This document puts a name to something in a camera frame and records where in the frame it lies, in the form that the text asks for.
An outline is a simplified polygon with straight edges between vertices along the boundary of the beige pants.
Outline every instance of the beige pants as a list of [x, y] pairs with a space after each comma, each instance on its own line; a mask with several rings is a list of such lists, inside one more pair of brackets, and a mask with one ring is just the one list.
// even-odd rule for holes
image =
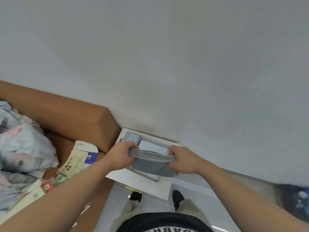
[[[181, 201], [180, 206], [176, 212], [194, 216], [200, 219], [209, 228], [212, 229], [211, 224], [209, 223], [204, 213], [198, 207], [196, 207], [195, 204], [189, 199]], [[125, 207], [122, 210], [120, 217], [115, 219], [114, 222], [112, 223], [110, 232], [116, 232], [125, 220], [142, 213], [145, 213], [145, 211], [139, 208], [138, 201], [128, 200], [128, 202], [126, 203]]]

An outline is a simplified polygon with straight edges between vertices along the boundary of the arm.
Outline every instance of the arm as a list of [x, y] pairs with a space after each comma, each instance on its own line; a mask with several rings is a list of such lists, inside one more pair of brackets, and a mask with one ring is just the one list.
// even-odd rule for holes
[[123, 169], [135, 160], [128, 155], [128, 149], [132, 147], [138, 149], [134, 142], [115, 144], [104, 158], [4, 222], [0, 231], [69, 231], [103, 178], [110, 171]]
[[177, 161], [168, 166], [176, 170], [176, 174], [182, 172], [201, 175], [242, 232], [309, 231], [304, 222], [188, 148], [171, 146], [169, 154], [172, 153], [175, 153]]

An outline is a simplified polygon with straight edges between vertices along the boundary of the sneaker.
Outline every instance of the sneaker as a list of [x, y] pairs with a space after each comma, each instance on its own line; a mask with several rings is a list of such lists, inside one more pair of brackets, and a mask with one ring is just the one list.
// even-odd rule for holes
[[184, 196], [178, 190], [174, 190], [172, 193], [172, 199], [175, 211], [177, 211], [180, 202], [184, 200]]
[[133, 201], [137, 200], [139, 202], [139, 204], [141, 204], [141, 201], [143, 200], [143, 194], [136, 192], [136, 191], [133, 191], [131, 196], [130, 196], [130, 200], [133, 200]]

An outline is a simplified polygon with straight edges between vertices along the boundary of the white wall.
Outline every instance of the white wall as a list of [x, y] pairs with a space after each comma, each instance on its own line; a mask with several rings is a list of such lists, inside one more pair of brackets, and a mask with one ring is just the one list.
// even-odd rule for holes
[[309, 0], [0, 0], [0, 79], [308, 185]]

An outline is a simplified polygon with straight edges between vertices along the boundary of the hand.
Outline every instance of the hand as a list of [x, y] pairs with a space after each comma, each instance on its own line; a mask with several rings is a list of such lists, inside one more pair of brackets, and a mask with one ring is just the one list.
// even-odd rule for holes
[[139, 149], [138, 145], [132, 141], [116, 143], [110, 149], [103, 159], [109, 162], [111, 171], [126, 168], [135, 161], [134, 157], [129, 156], [131, 148]]
[[200, 165], [206, 161], [187, 147], [170, 146], [168, 154], [175, 154], [176, 156], [177, 161], [168, 164], [170, 169], [176, 170], [176, 175], [179, 172], [186, 174], [198, 173]]

